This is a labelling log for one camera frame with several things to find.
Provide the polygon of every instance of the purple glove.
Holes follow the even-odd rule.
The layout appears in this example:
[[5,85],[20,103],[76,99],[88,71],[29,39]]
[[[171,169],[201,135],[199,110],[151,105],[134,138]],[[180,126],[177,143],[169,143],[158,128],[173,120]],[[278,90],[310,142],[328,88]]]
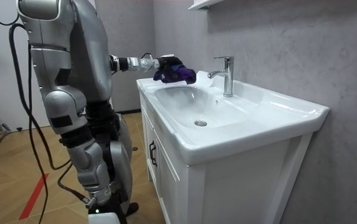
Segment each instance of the purple glove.
[[196,72],[188,69],[182,61],[176,57],[159,58],[160,68],[153,77],[154,81],[161,80],[163,83],[186,81],[187,84],[196,82]]

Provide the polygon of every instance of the faucet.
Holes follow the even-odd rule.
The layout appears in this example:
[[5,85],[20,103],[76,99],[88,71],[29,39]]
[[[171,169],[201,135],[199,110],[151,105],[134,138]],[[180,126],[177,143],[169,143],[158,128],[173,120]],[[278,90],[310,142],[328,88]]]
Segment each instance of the faucet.
[[225,61],[225,69],[221,71],[210,72],[207,74],[207,77],[214,78],[216,75],[224,75],[224,96],[225,97],[233,97],[233,89],[234,89],[234,57],[215,57],[223,58]]

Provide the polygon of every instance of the cabinet door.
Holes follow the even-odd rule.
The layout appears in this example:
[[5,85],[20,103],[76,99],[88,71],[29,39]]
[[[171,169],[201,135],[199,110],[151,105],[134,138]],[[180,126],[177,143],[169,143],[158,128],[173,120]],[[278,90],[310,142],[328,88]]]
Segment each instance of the cabinet door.
[[158,146],[156,145],[156,136],[155,133],[153,132],[153,127],[148,119],[148,116],[145,114],[145,144],[146,144],[146,163],[148,167],[150,168],[150,173],[152,180],[155,184],[155,187],[157,189],[157,152],[158,152]]
[[162,153],[163,149],[159,150],[159,188],[160,188],[160,198],[161,204],[166,219],[167,224],[177,224],[177,201],[178,201],[178,191],[177,182],[174,179],[170,168],[167,165],[167,159]]

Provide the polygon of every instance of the white shelf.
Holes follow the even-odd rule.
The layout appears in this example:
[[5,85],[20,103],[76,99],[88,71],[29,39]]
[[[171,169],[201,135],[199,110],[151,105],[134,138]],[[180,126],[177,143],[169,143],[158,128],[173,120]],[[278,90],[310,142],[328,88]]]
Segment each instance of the white shelf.
[[194,0],[194,4],[191,7],[189,7],[189,10],[198,10],[198,9],[208,10],[209,6],[222,1],[223,0]]

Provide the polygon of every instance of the faucet handle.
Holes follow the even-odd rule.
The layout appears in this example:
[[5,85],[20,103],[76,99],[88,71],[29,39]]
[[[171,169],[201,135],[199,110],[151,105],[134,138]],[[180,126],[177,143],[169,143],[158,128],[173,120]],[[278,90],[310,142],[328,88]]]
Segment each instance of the faucet handle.
[[234,62],[235,61],[235,57],[234,56],[222,56],[222,57],[215,57],[214,59],[219,59],[219,58],[223,58],[225,59],[225,62]]

